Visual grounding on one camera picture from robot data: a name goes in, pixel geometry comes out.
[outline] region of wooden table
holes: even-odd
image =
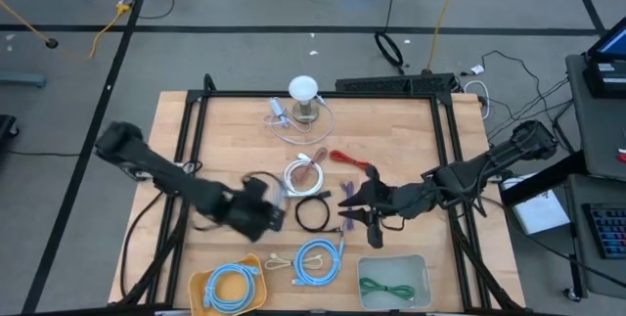
[[[154,151],[166,158],[173,158],[174,155],[185,96],[186,92],[163,92],[160,95],[149,144]],[[464,158],[469,159],[488,148],[479,103],[474,95],[455,94],[453,100]],[[420,182],[423,172],[439,164],[428,101],[330,99],[328,102],[335,111],[335,130],[318,145],[294,146],[278,139],[262,125],[262,117],[269,112],[267,99],[209,99],[200,154],[203,168],[198,176],[241,188],[241,177],[246,172],[266,170],[282,176],[285,167],[296,159],[298,153],[312,156],[322,145],[329,150],[341,150],[354,158],[371,162],[378,168],[381,180],[388,185]],[[291,109],[290,100],[284,100],[284,104]],[[441,117],[447,139],[448,158],[451,160],[452,147],[443,108]],[[301,140],[314,139],[326,131],[329,123],[330,115],[326,110],[320,109],[320,117],[314,123],[310,135],[296,136],[292,129],[286,134]],[[191,150],[191,140],[189,143],[185,158],[188,158]],[[342,221],[335,214],[338,211],[335,203],[345,198],[339,182],[351,180],[358,188],[367,178],[357,167],[329,159],[322,162],[322,167],[325,173],[324,190],[333,192],[333,196],[327,199],[332,211],[330,228]],[[152,183],[138,185],[129,223],[156,193]],[[492,186],[486,188],[484,195],[494,200],[500,199],[497,189]],[[143,217],[132,236],[127,261],[127,288],[137,281],[154,257],[163,203],[164,201],[159,202]],[[338,244],[337,234],[314,235],[304,232],[295,222],[293,207],[294,204],[291,205],[281,232],[266,232],[255,244],[250,244],[244,236],[228,228],[203,233],[188,227],[174,306],[189,307],[187,282],[195,271],[213,269],[225,262],[240,259],[249,252],[263,261],[270,252],[293,259],[300,246],[313,238],[329,238]],[[476,215],[483,260],[512,299],[523,305],[504,213],[493,204],[486,203],[485,208],[487,218]],[[303,207],[300,213],[313,226],[316,223],[319,225],[323,219],[320,216],[323,214],[322,209],[315,203]],[[425,258],[428,265],[433,295],[428,311],[462,311],[447,219],[447,214],[436,208],[417,219],[407,221],[402,232],[383,230],[382,249],[370,248],[366,227],[355,222],[355,230],[346,233],[342,267],[331,284],[322,288],[296,287],[291,285],[295,276],[291,268],[264,271],[269,294],[263,309],[361,311],[356,270],[359,258],[418,253]],[[206,221],[197,213],[192,213],[189,224],[194,223],[202,225]],[[387,222],[390,225],[393,223],[393,219]],[[330,265],[327,256],[325,258],[326,264]],[[475,274],[469,263],[467,266],[471,294],[474,305],[477,306]],[[120,299],[118,271],[112,285],[111,301]],[[157,300],[162,300],[164,296],[168,274],[169,263],[166,262],[161,270]]]

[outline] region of green cable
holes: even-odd
[[[359,279],[359,287],[361,287],[361,295],[366,295],[372,292],[387,292],[411,301],[413,301],[413,296],[415,296],[415,289],[411,286],[402,285],[388,287],[367,277]]]

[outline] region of floor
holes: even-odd
[[[300,74],[332,90],[338,78],[396,73],[372,36],[375,27],[384,25],[389,0],[176,0],[173,12],[162,19],[139,19],[133,27],[134,20],[123,17],[88,62],[82,56],[113,18],[118,0],[5,1],[70,51],[46,49],[0,11],[0,69],[39,72],[48,79],[43,89],[0,86],[0,113],[17,116],[22,130],[12,146],[16,151],[78,154],[82,149],[87,154],[99,129],[114,120],[134,122],[147,134],[159,92],[199,88],[206,72],[218,88],[237,90],[285,89]],[[408,73],[425,67],[443,3],[394,0],[390,32],[410,65]],[[162,14],[169,4],[145,0],[141,15]],[[624,0],[452,0],[432,69],[459,73],[479,64],[481,55],[499,50],[523,59],[545,92],[564,79],[565,56],[588,49],[599,31],[621,20],[625,11]],[[485,63],[479,79],[490,98],[516,111],[537,96],[533,79],[516,62],[492,55]],[[564,85],[548,104],[570,97]],[[542,110],[537,105],[528,114]],[[493,105],[487,130],[497,130],[507,118],[503,106]],[[548,120],[545,113],[537,118]],[[562,124],[577,147],[572,111]],[[492,141],[507,138],[511,129]],[[559,150],[551,161],[563,156]],[[548,164],[519,163],[514,171],[528,173]],[[105,305],[133,183],[88,156],[4,155],[0,172],[0,242],[10,247],[0,250],[0,314]],[[64,220],[56,221],[60,210],[68,214],[65,232],[60,229]],[[53,235],[60,244],[51,259],[44,249],[55,222],[62,234]],[[568,251],[567,234],[557,229],[538,238]],[[513,233],[512,240],[528,306],[568,315],[612,315],[626,308],[625,300],[595,294],[579,304],[568,301],[560,293],[571,285],[568,264]],[[51,263],[49,271],[38,270],[43,255]]]

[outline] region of white light bulb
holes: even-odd
[[[299,102],[310,101],[317,95],[317,82],[311,76],[298,76],[290,82],[290,95]]]

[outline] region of yellow basket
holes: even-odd
[[[248,266],[253,266],[258,268],[259,274],[254,276],[255,283],[255,294],[254,299],[250,303],[250,305],[242,312],[233,314],[233,315],[241,315],[250,310],[257,309],[265,303],[265,298],[267,297],[267,288],[265,287],[265,277],[263,277],[263,267],[261,266],[261,261],[256,257],[256,255],[249,253],[246,257],[241,260],[235,261],[234,263],[241,263]],[[204,299],[204,287],[206,287],[206,282],[210,278],[211,274],[215,269],[206,271],[206,272],[196,272],[189,279],[189,303],[192,309],[193,316],[221,316],[225,315],[214,308],[204,308],[202,303]],[[225,300],[235,300],[246,292],[246,280],[243,276],[240,276],[237,273],[228,273],[222,275],[219,280],[219,293],[217,296],[219,298]]]

